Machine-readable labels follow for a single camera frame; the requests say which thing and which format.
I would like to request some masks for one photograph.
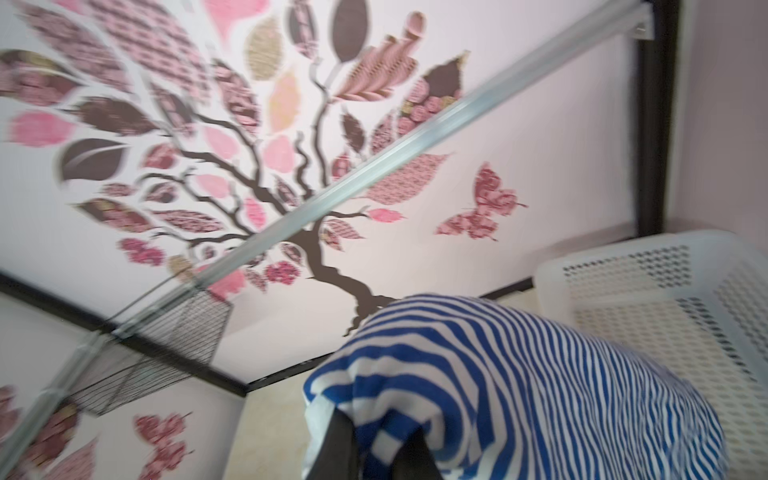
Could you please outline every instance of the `butterfly decal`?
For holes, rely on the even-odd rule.
[[[154,453],[141,469],[138,480],[159,480],[166,470],[175,470],[185,456],[194,452],[187,451],[187,443],[184,440],[174,441],[174,437],[184,432],[187,427],[184,419],[189,415],[191,412],[186,415],[172,413],[165,419],[158,415],[134,417],[134,430],[137,435],[154,447]]]
[[[435,235],[460,235],[464,232],[472,239],[490,238],[498,229],[498,223],[491,216],[509,217],[515,207],[528,207],[520,204],[514,190],[501,188],[502,179],[485,162],[475,177],[475,205],[469,212],[454,215],[438,225]]]

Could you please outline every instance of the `striped cloth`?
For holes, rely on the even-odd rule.
[[[497,303],[419,295],[380,310],[304,385],[313,444],[338,408],[364,478],[419,427],[445,478],[723,478],[693,386],[640,353]]]

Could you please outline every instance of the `wire grid panel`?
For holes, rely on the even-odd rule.
[[[655,358],[716,409],[731,480],[768,478],[768,259],[734,235],[660,235],[535,275],[542,312]]]
[[[213,360],[231,310],[230,303],[201,290],[131,337],[143,353],[117,341],[107,344],[70,398],[79,408],[103,415],[190,377],[190,364]]]

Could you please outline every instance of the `beige floor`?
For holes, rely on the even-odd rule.
[[[498,300],[540,313],[535,289]],[[246,399],[224,480],[298,480],[309,443],[301,387],[310,372],[259,389]]]

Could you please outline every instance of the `white laundry basket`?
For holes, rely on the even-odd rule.
[[[717,230],[541,265],[543,314],[654,357],[717,410],[732,480],[768,479],[768,257]]]

